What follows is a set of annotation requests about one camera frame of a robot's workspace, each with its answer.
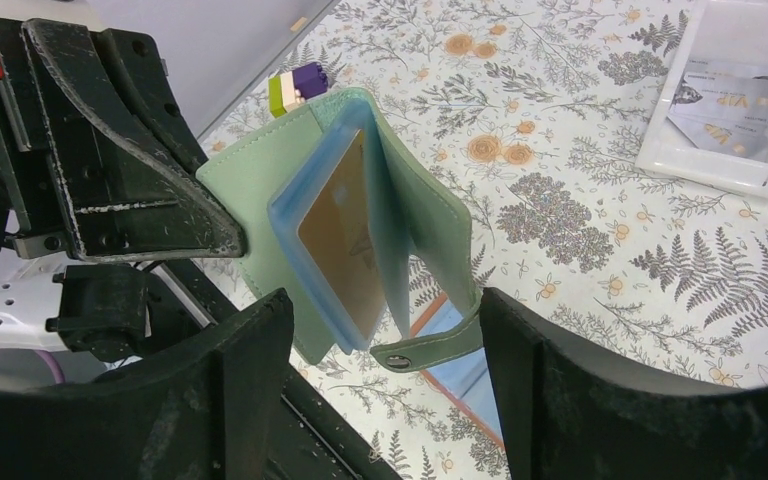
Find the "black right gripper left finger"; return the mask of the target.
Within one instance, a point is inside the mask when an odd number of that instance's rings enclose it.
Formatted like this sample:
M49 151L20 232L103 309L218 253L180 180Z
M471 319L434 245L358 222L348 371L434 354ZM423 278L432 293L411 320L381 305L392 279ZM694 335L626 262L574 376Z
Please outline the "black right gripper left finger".
M0 479L259 479L292 336L280 289L92 382L0 391Z

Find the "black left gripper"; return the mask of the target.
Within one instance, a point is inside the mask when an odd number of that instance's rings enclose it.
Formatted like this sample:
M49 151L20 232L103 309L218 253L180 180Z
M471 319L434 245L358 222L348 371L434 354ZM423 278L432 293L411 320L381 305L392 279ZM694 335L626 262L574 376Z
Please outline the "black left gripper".
M0 18L0 251L97 263L234 258L244 228L144 33Z

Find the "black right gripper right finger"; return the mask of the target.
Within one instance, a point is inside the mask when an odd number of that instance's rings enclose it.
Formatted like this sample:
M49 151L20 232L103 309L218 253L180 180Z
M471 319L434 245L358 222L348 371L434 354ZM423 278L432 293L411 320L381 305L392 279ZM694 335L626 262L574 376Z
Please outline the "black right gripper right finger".
M496 288L479 319L513 478L768 479L768 386L646 366Z

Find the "gold card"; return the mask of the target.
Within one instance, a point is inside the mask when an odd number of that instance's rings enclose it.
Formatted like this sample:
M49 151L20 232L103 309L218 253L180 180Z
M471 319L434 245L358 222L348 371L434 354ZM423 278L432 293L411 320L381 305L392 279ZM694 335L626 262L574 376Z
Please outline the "gold card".
M340 130L316 152L327 177L297 229L311 295L355 349L369 346L386 304L369 233L364 143L361 129Z

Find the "white VIP credit card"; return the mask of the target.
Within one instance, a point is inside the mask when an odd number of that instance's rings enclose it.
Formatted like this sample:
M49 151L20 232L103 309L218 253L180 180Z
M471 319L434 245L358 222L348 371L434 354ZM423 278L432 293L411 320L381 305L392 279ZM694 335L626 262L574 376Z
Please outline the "white VIP credit card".
M685 73L670 112L748 124L768 125L768 78Z

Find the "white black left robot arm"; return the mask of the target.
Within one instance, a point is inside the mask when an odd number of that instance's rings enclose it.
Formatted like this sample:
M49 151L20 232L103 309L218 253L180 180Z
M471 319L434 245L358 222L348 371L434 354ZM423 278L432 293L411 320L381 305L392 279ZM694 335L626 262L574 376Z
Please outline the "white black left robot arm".
M112 363L193 334L154 269L249 249L206 160L150 36L0 18L0 350L62 382L57 352Z

